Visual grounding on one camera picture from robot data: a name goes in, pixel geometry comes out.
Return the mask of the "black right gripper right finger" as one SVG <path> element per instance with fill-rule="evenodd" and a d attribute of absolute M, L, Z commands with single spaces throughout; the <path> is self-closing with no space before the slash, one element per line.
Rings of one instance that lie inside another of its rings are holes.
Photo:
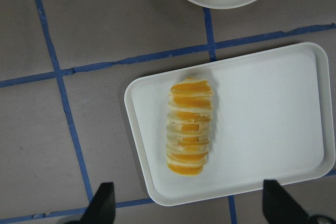
<path fill-rule="evenodd" d="M 262 210 L 268 223 L 306 223 L 309 217 L 276 180 L 263 182 Z"/>

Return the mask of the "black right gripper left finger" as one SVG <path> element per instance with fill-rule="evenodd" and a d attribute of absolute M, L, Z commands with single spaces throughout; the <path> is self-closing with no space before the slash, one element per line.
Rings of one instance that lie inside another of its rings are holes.
<path fill-rule="evenodd" d="M 114 183 L 102 183 L 95 193 L 80 223 L 113 224 L 115 220 Z"/>

